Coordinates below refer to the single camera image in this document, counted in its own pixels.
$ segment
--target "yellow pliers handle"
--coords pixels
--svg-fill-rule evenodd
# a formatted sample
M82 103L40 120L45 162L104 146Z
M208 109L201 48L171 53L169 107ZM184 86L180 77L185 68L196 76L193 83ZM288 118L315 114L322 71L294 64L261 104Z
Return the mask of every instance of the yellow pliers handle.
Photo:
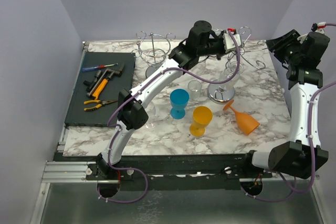
M89 101L85 101L84 104L89 104L89 103L98 103L96 106L94 107L90 107L90 108L84 108L84 111L94 111L99 109L100 107L102 107L102 104L100 103L100 100L89 100Z

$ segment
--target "yellow cup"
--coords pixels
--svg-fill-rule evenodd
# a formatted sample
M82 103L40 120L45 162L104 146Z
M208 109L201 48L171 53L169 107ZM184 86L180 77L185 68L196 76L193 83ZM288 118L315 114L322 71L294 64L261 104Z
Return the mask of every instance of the yellow cup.
M193 123L190 125L189 131L193 136L200 137L205 133L205 127L212 120L212 112L205 106L195 108L193 112Z

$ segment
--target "hammer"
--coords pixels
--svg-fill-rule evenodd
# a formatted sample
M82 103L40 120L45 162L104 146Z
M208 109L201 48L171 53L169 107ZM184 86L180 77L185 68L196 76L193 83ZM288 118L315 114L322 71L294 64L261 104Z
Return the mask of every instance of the hammer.
M87 93L88 97L93 97L95 100L98 99L99 94L102 92L102 90L105 88L106 84L109 82L109 80L112 79L113 76L121 76L122 70L124 68L125 64L121 64L121 67L119 70L114 70L114 69L106 69L105 73L100 77L99 81L96 84L96 89L95 87L91 90L91 92Z

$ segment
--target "pliers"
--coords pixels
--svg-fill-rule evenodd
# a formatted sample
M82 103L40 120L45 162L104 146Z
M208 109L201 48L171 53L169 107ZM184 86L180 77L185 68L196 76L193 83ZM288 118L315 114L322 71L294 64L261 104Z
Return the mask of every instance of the pliers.
M90 107L90 108L84 108L84 111L94 111L99 109L102 106L105 106L107 104L111 104L117 102L117 100L89 100L89 101L85 101L84 104L89 104L89 103L98 103L96 106L94 107Z

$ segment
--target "gray floor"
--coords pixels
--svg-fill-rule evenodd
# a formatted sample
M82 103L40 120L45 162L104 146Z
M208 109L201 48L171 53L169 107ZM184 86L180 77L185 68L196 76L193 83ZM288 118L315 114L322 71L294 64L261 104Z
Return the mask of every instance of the gray floor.
M140 192L120 192L118 199L131 199ZM288 189L281 181L264 182L260 196L281 198ZM98 200L94 184L52 184L42 223L99 224L215 224L215 223L323 223L313 193L296 195L283 203L264 203L241 191L189 190L149 191L133 204Z

